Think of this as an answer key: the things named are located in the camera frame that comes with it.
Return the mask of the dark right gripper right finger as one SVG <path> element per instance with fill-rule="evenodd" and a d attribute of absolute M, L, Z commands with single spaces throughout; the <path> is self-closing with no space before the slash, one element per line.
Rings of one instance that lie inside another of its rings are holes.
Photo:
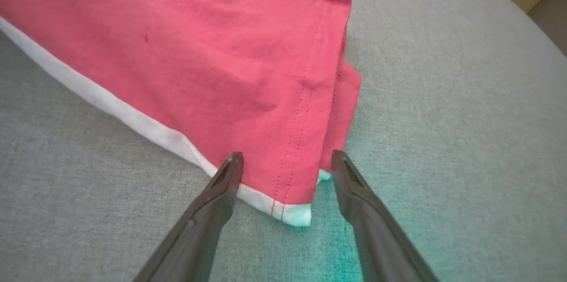
<path fill-rule="evenodd" d="M 340 213 L 353 228 L 366 282 L 435 282 L 437 277 L 344 151 L 332 154 Z"/>

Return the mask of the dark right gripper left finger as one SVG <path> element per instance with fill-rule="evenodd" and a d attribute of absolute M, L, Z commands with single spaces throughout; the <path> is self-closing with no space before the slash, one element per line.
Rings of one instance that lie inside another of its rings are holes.
<path fill-rule="evenodd" d="M 233 215 L 244 159 L 233 152 L 180 216 L 136 282 L 206 282 L 223 226 Z"/>

